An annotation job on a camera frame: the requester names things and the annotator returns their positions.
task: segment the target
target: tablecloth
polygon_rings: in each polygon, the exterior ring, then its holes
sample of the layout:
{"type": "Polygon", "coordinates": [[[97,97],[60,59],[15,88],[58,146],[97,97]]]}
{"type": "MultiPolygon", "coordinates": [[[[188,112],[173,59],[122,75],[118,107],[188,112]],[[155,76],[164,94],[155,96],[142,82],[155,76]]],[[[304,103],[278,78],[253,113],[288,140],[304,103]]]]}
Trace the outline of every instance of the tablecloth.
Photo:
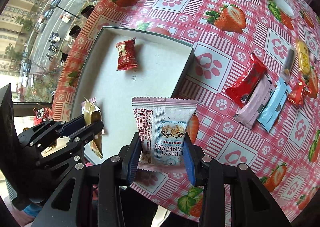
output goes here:
{"type": "MultiPolygon", "coordinates": [[[[273,170],[280,172],[283,178],[271,193],[292,221],[320,182],[319,160],[308,159],[320,127],[319,99],[307,97],[299,109],[286,102],[267,133],[259,123],[249,130],[233,120],[238,106],[225,94],[225,89],[245,70],[251,52],[268,67],[268,75],[276,83],[286,51],[290,44],[295,45],[296,38],[306,42],[311,64],[319,71],[317,16],[303,0],[287,1],[299,11],[293,20],[270,0],[101,0],[63,67],[52,108],[54,119],[69,120],[83,63],[102,26],[139,28],[190,42],[196,58],[179,97],[198,100],[199,131],[195,144],[221,163],[247,163],[260,178],[270,177],[273,170]],[[231,14],[238,16],[238,24],[219,25],[219,15],[215,14],[221,15],[229,6],[233,6],[229,8],[231,14]]],[[[298,76],[296,60],[289,81],[291,87],[298,76]]],[[[178,200],[192,188],[185,173],[140,171],[132,187],[178,215],[199,220],[201,189],[193,192],[196,195],[189,207],[178,206],[178,200]]],[[[230,226],[229,185],[225,191],[226,225],[230,226]]]]}

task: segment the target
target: pink checkered tablecloth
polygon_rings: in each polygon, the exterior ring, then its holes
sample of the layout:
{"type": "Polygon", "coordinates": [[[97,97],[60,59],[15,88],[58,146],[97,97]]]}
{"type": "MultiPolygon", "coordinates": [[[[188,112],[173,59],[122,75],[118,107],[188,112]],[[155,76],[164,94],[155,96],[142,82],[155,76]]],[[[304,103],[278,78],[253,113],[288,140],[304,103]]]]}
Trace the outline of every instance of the pink checkered tablecloth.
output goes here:
{"type": "MultiPolygon", "coordinates": [[[[245,70],[251,52],[268,67],[268,75],[276,83],[286,51],[296,38],[306,42],[311,64],[319,71],[320,24],[316,14],[303,0],[287,1],[300,11],[293,20],[279,15],[279,9],[274,4],[270,7],[269,0],[101,0],[63,67],[53,103],[54,119],[69,120],[83,63],[102,26],[139,28],[190,42],[196,58],[179,97],[198,100],[199,131],[195,144],[221,163],[246,162],[260,178],[270,176],[273,169],[285,163],[284,177],[271,193],[292,221],[320,183],[320,161],[308,159],[320,127],[319,99],[307,97],[299,109],[286,102],[278,121],[267,133],[258,122],[249,130],[234,121],[238,106],[225,94],[225,89],[245,70]],[[219,12],[221,7],[231,4],[244,13],[244,29],[218,28],[217,24],[208,23],[205,12],[219,12]]],[[[291,87],[297,78],[296,60],[291,87]]],[[[181,211],[178,207],[178,199],[191,188],[185,173],[139,172],[132,187],[178,215],[199,220],[201,194],[195,197],[197,203],[192,208],[181,211]]],[[[225,191],[226,225],[230,226],[229,185],[225,191]]]]}

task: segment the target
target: red snack packet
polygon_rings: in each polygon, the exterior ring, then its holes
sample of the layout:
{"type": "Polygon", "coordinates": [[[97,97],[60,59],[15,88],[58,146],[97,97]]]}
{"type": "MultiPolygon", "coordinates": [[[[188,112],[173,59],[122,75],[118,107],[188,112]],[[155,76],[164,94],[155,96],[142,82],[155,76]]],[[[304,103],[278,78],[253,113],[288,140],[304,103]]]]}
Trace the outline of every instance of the red snack packet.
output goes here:
{"type": "Polygon", "coordinates": [[[226,94],[240,108],[245,106],[254,87],[267,71],[267,67],[253,53],[248,64],[242,75],[226,89],[226,94]]]}
{"type": "Polygon", "coordinates": [[[127,41],[121,41],[116,44],[116,48],[119,51],[118,69],[117,70],[128,70],[138,66],[134,56],[134,43],[136,38],[127,41]]]}
{"type": "Polygon", "coordinates": [[[303,98],[306,94],[312,94],[312,92],[307,88],[307,85],[303,81],[297,81],[287,99],[294,105],[303,107],[303,98]]]}

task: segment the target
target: purple snack bar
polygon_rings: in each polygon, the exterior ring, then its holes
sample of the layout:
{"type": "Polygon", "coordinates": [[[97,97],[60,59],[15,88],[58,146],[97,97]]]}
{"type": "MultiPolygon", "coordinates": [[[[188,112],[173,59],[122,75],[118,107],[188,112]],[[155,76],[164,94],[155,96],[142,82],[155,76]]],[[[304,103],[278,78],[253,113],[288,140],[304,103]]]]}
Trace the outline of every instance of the purple snack bar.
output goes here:
{"type": "Polygon", "coordinates": [[[274,90],[275,87],[268,77],[264,75],[253,91],[248,103],[243,108],[239,109],[238,113],[234,116],[234,119],[251,129],[274,90]]]}

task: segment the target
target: black pot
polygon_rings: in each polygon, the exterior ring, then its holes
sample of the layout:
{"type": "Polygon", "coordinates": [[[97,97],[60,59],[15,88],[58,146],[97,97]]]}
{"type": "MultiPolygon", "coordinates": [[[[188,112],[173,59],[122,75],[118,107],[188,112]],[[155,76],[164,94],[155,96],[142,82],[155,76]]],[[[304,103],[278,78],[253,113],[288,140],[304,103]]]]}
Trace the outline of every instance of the black pot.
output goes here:
{"type": "Polygon", "coordinates": [[[94,6],[89,5],[81,11],[81,15],[88,19],[93,10],[94,10],[94,6]]]}
{"type": "Polygon", "coordinates": [[[69,32],[69,36],[73,38],[77,38],[80,31],[81,31],[81,28],[78,25],[74,25],[74,27],[69,32]]]}

